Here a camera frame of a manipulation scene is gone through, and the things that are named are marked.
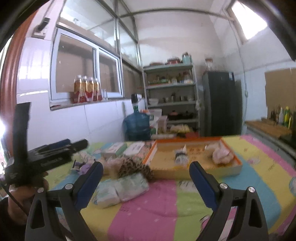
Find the person's left hand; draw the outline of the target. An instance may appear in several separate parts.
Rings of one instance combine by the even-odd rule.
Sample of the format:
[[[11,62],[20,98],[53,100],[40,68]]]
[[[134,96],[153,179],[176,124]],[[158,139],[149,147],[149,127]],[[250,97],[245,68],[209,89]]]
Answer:
[[[11,185],[9,192],[12,198],[8,198],[8,214],[10,218],[18,225],[25,225],[27,223],[28,214],[30,212],[34,195],[39,188],[49,189],[49,184],[46,179],[43,178],[43,184],[37,187],[33,186],[14,186]]]

